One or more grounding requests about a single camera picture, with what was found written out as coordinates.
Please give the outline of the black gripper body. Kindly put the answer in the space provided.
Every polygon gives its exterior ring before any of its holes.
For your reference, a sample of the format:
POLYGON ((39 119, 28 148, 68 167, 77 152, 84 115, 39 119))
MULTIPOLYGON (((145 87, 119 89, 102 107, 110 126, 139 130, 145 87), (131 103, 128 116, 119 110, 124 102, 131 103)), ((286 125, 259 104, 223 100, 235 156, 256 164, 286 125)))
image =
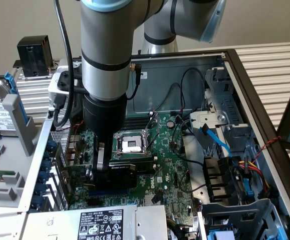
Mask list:
POLYGON ((104 101, 83 96, 83 119, 87 128, 101 142, 113 137, 125 122, 127 96, 123 94, 116 100, 104 101))

